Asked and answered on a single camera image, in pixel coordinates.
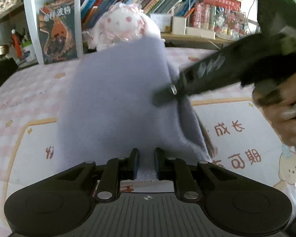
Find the cable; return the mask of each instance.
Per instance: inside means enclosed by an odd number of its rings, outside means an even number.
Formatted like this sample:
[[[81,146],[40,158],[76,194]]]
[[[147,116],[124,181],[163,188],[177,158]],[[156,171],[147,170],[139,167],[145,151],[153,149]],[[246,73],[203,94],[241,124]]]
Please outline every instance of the cable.
[[[247,16],[247,25],[248,25],[248,28],[249,28],[248,17],[249,17],[249,14],[250,14],[251,8],[252,8],[252,6],[254,5],[254,2],[255,2],[255,0],[253,0],[253,3],[252,3],[252,5],[251,5],[251,7],[250,7],[250,9],[249,9],[248,16]]]

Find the plush toy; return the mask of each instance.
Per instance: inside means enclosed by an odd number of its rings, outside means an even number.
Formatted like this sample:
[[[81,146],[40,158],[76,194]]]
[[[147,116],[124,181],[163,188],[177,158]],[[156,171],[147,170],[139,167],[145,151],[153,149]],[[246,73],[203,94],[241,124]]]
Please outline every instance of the plush toy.
[[[138,4],[112,5],[88,31],[88,47],[101,51],[121,41],[140,39],[143,35],[161,38],[158,26]]]

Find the gray cloth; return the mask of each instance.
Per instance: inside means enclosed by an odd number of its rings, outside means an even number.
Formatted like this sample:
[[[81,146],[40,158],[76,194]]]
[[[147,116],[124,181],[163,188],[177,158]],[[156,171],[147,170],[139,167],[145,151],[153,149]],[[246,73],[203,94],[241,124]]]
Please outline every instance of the gray cloth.
[[[105,164],[140,151],[138,180],[155,179],[153,151],[196,165],[210,161],[195,112],[185,97],[163,107],[153,91],[178,77],[161,40],[143,38],[86,55],[59,120],[62,170],[83,161]]]

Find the tablecloth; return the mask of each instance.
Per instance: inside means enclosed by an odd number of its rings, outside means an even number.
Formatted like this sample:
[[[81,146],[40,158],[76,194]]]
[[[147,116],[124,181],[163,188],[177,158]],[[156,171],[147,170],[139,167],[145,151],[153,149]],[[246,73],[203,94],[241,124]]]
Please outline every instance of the tablecloth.
[[[210,50],[166,48],[168,61],[186,67],[212,53]],[[17,139],[29,121],[57,118],[79,61],[36,65],[12,75],[0,88],[0,211],[4,204],[3,191],[9,178],[9,164]],[[239,85],[191,97],[191,100],[237,99],[251,96],[252,87],[241,90]],[[0,212],[0,237],[11,233]]]

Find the row of books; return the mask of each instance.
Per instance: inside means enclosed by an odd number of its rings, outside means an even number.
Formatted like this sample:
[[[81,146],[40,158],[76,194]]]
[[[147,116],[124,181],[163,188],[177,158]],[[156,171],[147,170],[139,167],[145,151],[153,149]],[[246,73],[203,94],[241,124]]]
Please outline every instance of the row of books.
[[[141,5],[145,14],[169,13],[175,11],[176,16],[184,16],[196,0],[81,0],[82,29],[93,28],[99,18],[117,2]]]

